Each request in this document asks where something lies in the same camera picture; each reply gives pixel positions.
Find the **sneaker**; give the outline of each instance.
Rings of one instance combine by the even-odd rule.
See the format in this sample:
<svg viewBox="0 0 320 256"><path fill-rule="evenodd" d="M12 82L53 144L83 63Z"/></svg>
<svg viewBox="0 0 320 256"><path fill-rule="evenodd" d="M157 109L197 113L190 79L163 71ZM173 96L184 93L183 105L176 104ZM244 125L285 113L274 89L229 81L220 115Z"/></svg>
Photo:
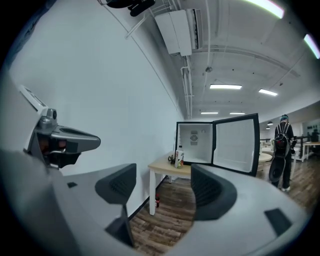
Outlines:
<svg viewBox="0 0 320 256"><path fill-rule="evenodd" d="M288 192L289 190L290 190L290 187L288 186L287 188L281 188L281 190L283 191L283 192Z"/></svg>

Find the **mini fridge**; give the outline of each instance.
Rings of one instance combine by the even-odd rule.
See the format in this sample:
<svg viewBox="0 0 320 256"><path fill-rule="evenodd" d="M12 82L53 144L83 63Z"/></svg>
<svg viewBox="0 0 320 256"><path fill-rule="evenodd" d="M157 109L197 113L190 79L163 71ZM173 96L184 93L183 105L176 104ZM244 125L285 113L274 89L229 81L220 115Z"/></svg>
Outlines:
<svg viewBox="0 0 320 256"><path fill-rule="evenodd" d="M175 150L184 164L202 164L256 176L260 152L258 114L212 122L177 122Z"/></svg>

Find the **black pants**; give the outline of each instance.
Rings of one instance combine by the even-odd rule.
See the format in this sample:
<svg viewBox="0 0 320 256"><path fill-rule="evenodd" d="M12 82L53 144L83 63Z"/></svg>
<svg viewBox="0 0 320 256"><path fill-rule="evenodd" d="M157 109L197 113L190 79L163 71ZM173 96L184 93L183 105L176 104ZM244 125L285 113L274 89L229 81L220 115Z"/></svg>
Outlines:
<svg viewBox="0 0 320 256"><path fill-rule="evenodd" d="M285 157L285 167L283 170L283 184L284 189L290 187L290 175L291 175L291 152L289 151L288 155ZM272 185L278 187L279 180L277 182L272 182Z"/></svg>

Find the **air conditioner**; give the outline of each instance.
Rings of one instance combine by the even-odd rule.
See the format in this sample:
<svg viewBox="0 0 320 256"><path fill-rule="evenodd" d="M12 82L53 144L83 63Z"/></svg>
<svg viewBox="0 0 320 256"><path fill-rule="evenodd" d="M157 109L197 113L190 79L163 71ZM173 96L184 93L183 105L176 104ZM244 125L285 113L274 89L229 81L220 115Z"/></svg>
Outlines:
<svg viewBox="0 0 320 256"><path fill-rule="evenodd" d="M199 9L166 12L155 17L169 54L192 54L203 46L202 19Z"/></svg>

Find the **ceiling light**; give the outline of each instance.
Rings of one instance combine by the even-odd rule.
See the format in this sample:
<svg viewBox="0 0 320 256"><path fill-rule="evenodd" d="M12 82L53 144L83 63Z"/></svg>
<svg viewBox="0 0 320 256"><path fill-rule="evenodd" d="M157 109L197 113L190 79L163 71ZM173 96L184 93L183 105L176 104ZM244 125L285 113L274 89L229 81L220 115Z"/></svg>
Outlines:
<svg viewBox="0 0 320 256"><path fill-rule="evenodd" d="M316 43L313 41L313 39L311 38L311 36L309 34L306 34L304 37L304 41L307 43L307 45L310 47L311 51L313 52L313 54L315 55L315 57L317 59L320 58L320 52L319 49L316 45Z"/></svg>
<svg viewBox="0 0 320 256"><path fill-rule="evenodd" d="M269 0L245 0L245 1L253 3L257 6L260 6L266 9L267 11L274 14L280 19L282 19L284 16L285 11Z"/></svg>
<svg viewBox="0 0 320 256"><path fill-rule="evenodd" d="M242 85L228 85L228 84L211 84L210 89L235 89L240 90Z"/></svg>
<svg viewBox="0 0 320 256"><path fill-rule="evenodd" d="M275 92L272 92L272 91L269 91L269 90L264 90L264 89L260 89L259 93L268 94L268 95L272 95L272 96L277 96L278 95L278 93L275 93Z"/></svg>

